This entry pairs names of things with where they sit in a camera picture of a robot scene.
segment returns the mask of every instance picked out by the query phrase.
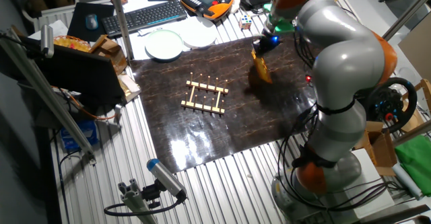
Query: computer mouse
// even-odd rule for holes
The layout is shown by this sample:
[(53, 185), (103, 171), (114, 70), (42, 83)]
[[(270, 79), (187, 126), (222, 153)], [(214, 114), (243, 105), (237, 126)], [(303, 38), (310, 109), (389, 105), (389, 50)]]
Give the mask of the computer mouse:
[(96, 30), (99, 28), (96, 14), (90, 14), (86, 16), (86, 28), (89, 30)]

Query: green cloth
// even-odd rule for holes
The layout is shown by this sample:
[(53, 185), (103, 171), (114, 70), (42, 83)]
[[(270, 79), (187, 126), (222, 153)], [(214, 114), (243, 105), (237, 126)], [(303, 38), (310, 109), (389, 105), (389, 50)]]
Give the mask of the green cloth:
[[(271, 11), (271, 7), (272, 7), (272, 4), (270, 3), (263, 5), (263, 9), (268, 12)], [(293, 32), (294, 30), (295, 28), (292, 25), (292, 23), (286, 20), (280, 20), (278, 22), (278, 25), (275, 27), (275, 32), (278, 32), (278, 33)]]
[(401, 166), (426, 196), (431, 196), (431, 142), (424, 136), (395, 148)]

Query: small cube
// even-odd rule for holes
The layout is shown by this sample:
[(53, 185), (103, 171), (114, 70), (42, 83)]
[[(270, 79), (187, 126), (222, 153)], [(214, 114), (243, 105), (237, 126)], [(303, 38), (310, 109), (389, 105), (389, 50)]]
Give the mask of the small cube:
[(248, 30), (251, 26), (251, 17), (249, 15), (244, 15), (240, 20), (240, 28)]

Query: metal pole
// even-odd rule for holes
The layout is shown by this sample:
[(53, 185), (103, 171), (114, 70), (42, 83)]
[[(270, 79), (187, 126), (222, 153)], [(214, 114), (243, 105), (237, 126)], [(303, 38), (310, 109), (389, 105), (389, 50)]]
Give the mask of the metal pole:
[(412, 140), (413, 138), (419, 136), (420, 134), (427, 133), (431, 130), (431, 120), (421, 124), (420, 126), (417, 126), (413, 130), (409, 131), (408, 133), (405, 133), (404, 135), (400, 136), (399, 138), (395, 139), (393, 141), (394, 147), (400, 146), (401, 144)]
[[(9, 30), (7, 35), (15, 40), (20, 40), (12, 30)], [(53, 111), (61, 124), (69, 131), (70, 135), (75, 139), (79, 147), (81, 147), (84, 153), (89, 155), (90, 159), (93, 159), (94, 151), (86, 136), (84, 136), (81, 129), (79, 129), (78, 125), (66, 109), (62, 107), (45, 76), (37, 67), (36, 63), (27, 57), (26, 51), (23, 47), (5, 38), (0, 39), (0, 46), (3, 47), (18, 69), (32, 84), (33, 88)]]
[(126, 16), (123, 11), (123, 4), (121, 0), (112, 0), (115, 11), (117, 12), (117, 18), (119, 20), (121, 36), (123, 37), (124, 44), (126, 46), (127, 59), (128, 61), (133, 59), (132, 44), (130, 43), (129, 29), (127, 29)]
[(383, 39), (389, 41), (395, 33), (404, 26), (410, 18), (416, 13), (416, 11), (425, 4), (428, 0), (416, 0), (410, 7), (401, 15), (400, 18), (387, 30), (385, 35), (383, 35)]

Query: wooden peg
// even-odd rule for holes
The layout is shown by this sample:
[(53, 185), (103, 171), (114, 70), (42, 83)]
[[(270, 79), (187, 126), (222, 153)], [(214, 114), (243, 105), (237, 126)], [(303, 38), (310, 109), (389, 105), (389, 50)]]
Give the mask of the wooden peg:
[(228, 85), (228, 80), (225, 80), (225, 82), (224, 82), (224, 86), (223, 86), (223, 92), (224, 92), (224, 89), (226, 89), (226, 86)]

